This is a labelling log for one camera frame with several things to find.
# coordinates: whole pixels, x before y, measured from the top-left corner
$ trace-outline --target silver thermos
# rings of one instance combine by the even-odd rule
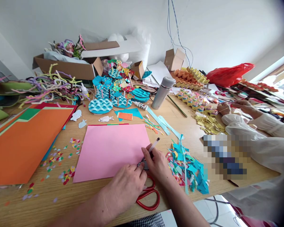
[[[172,86],[176,83],[176,80],[171,77],[164,77],[162,83],[159,87],[159,90],[155,96],[154,101],[152,102],[152,108],[159,109],[162,105],[164,99],[168,95]]]

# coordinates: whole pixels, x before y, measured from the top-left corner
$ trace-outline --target person's right hand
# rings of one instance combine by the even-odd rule
[[[253,119],[260,117],[263,113],[254,108],[247,100],[235,100],[232,103],[233,107],[241,109],[244,113],[251,115]]]
[[[171,181],[175,180],[171,170],[167,164],[167,160],[162,151],[154,148],[152,154],[154,157],[151,159],[148,150],[152,144],[148,145],[146,148],[141,148],[144,154],[145,160],[147,162],[148,168],[152,175],[163,185],[167,186]]]

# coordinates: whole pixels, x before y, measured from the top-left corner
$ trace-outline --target person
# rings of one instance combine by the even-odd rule
[[[266,137],[248,126],[241,116],[231,113],[229,104],[223,103],[217,110],[223,115],[226,132],[229,135],[248,136],[250,147],[246,150],[250,152],[251,158],[281,175],[224,193],[223,196],[233,206],[240,208],[245,216],[280,223],[284,215],[284,123],[254,108],[248,101],[236,100],[232,105],[253,118],[249,124],[256,125],[272,137]]]
[[[209,227],[209,223],[172,176],[164,154],[154,148],[152,150],[154,157],[150,157],[148,149],[151,146],[152,144],[141,149],[152,176],[164,188],[177,225]],[[136,202],[147,178],[147,173],[143,168],[144,163],[141,163],[139,167],[130,164],[123,166],[108,185],[75,210],[59,218],[51,226],[107,225]]]

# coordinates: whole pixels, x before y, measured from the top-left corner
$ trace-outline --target white paper fish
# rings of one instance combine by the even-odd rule
[[[82,119],[82,122],[79,123],[79,128],[83,128],[86,125],[86,120]]]
[[[76,112],[73,113],[73,116],[72,116],[71,120],[77,121],[77,119],[78,119],[79,117],[81,117],[81,115],[82,115],[81,110],[77,110]]]
[[[109,117],[109,116],[101,117],[98,121],[100,121],[100,122],[109,122],[109,120],[114,120],[113,117],[114,116],[111,116],[111,117]]]

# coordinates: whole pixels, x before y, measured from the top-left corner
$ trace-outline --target white glue bottle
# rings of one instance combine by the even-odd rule
[[[155,96],[154,101],[152,102],[152,107],[154,109],[159,109],[162,105],[164,99],[168,95],[170,89],[176,83],[176,80],[172,77],[163,77],[162,83],[159,87],[159,90]]]
[[[148,108],[148,105],[145,105],[145,104],[140,103],[140,102],[133,102],[133,104],[135,104],[137,107],[139,107],[143,110],[147,110],[147,108]]]

